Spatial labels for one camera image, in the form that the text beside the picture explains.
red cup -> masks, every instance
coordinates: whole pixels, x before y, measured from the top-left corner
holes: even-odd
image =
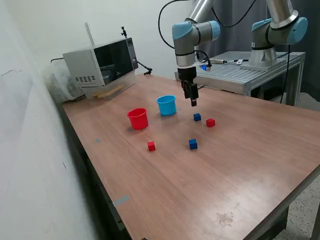
[[[128,112],[127,116],[130,119],[132,128],[134,130],[141,130],[148,127],[147,109],[133,109],[130,112]]]

white wall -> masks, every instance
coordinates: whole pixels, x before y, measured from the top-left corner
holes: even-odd
[[[0,239],[95,240],[60,117],[0,0]]]
[[[153,74],[174,79],[174,50],[158,33],[158,14],[169,0],[5,0],[26,42],[43,70],[53,58],[90,45],[85,22],[94,42],[122,38],[121,27],[133,38],[138,60],[154,69]],[[161,29],[172,41],[172,25],[189,16],[194,1],[169,5],[162,14]]]

gray curtain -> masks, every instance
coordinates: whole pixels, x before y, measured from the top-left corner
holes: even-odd
[[[303,71],[302,92],[310,94],[320,102],[320,1],[318,0],[291,0],[294,9],[299,11],[301,17],[309,22],[307,34],[304,39],[291,46],[292,52],[306,52]],[[215,0],[214,10],[220,21],[225,25],[236,23],[247,11],[253,0]],[[216,56],[227,51],[251,51],[251,26],[253,23],[269,18],[265,0],[257,0],[248,15],[241,23],[232,27],[221,27],[220,38],[211,45],[201,46],[210,56]],[[215,20],[212,12],[208,17]],[[276,46],[277,51],[286,52],[286,46]],[[281,80],[274,81],[281,86]]]

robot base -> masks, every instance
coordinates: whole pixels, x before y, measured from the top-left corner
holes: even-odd
[[[283,58],[277,59],[277,54],[273,47],[263,50],[252,50],[249,62],[243,63],[240,68],[268,72],[283,61],[286,60]]]

blue cube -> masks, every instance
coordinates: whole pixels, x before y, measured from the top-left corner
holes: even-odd
[[[195,122],[201,121],[200,113],[193,114],[193,119]]]
[[[198,149],[197,140],[191,139],[189,140],[190,150]]]

